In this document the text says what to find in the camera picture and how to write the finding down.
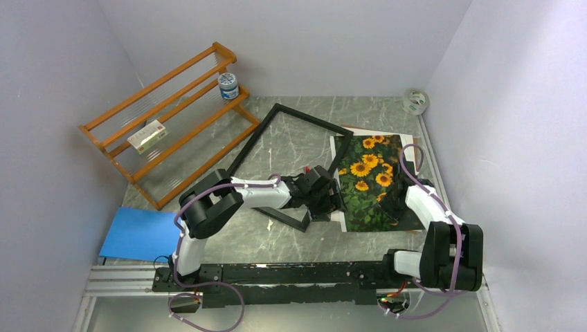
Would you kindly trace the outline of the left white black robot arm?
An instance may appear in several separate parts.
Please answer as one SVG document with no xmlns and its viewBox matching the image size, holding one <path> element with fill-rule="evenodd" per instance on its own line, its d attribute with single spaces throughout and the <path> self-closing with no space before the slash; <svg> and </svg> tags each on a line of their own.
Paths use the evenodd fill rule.
<svg viewBox="0 0 587 332">
<path fill-rule="evenodd" d="M 295 176 L 272 174 L 268 179 L 244 180 L 216 169 L 184 192 L 174 224 L 180 234 L 170 258 L 170 280 L 182 291 L 198 281 L 207 240 L 244 208 L 307 208 L 310 217 L 345 210 L 338 181 L 322 166 Z"/>
</svg>

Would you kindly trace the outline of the black picture frame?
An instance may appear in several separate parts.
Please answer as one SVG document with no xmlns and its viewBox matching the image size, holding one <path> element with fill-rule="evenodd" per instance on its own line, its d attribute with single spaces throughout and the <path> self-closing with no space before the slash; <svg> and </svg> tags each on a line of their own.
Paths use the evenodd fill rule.
<svg viewBox="0 0 587 332">
<path fill-rule="evenodd" d="M 342 125 L 352 125 L 353 121 L 352 112 L 343 106 L 344 99 L 346 98 L 318 98 L 317 101 L 310 100 L 309 104 L 304 102 L 298 106 L 283 101 L 280 103 L 342 127 Z M 259 104 L 258 107 L 246 104 L 245 109 L 253 111 L 253 115 L 258 116 L 261 120 L 274 103 L 276 101 L 270 101 L 268 104 Z M 238 129 L 248 127 L 248 122 L 234 112 L 230 112 L 228 117 L 226 119 L 223 117 L 222 120 L 226 124 L 219 125 L 219 129 L 215 129 L 215 138 L 227 140 L 236 138 L 238 131 L 240 131 Z M 235 175 L 242 179 L 266 180 L 272 173 L 295 176 L 304 172 L 305 167 L 316 165 L 322 165 L 328 169 L 332 162 L 330 136 L 335 135 L 334 131 L 280 112 L 264 130 L 256 144 L 252 146 L 250 153 L 238 167 Z M 245 146 L 246 141 L 247 139 L 224 157 L 218 166 L 228 168 Z M 303 206 L 278 211 L 297 221 L 302 221 L 307 216 L 306 208 Z M 329 234 L 334 232 L 337 235 L 341 233 L 340 223 L 328 220 L 309 223 L 303 234 L 301 231 L 257 210 L 246 208 L 235 214 L 219 233 L 219 236 L 251 235 L 255 238 L 281 234 L 309 236 L 314 233 Z"/>
</svg>

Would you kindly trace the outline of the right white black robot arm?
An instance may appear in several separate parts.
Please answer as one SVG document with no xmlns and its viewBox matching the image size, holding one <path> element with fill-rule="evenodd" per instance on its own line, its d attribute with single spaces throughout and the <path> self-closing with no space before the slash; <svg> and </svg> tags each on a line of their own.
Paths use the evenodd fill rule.
<svg viewBox="0 0 587 332">
<path fill-rule="evenodd" d="M 426 288 L 478 291 L 482 283 L 483 231 L 464 222 L 439 198 L 434 187 L 395 183 L 379 202 L 391 219 L 415 216 L 424 226 L 421 251 L 389 249 L 381 280 L 390 287 L 415 278 Z"/>
</svg>

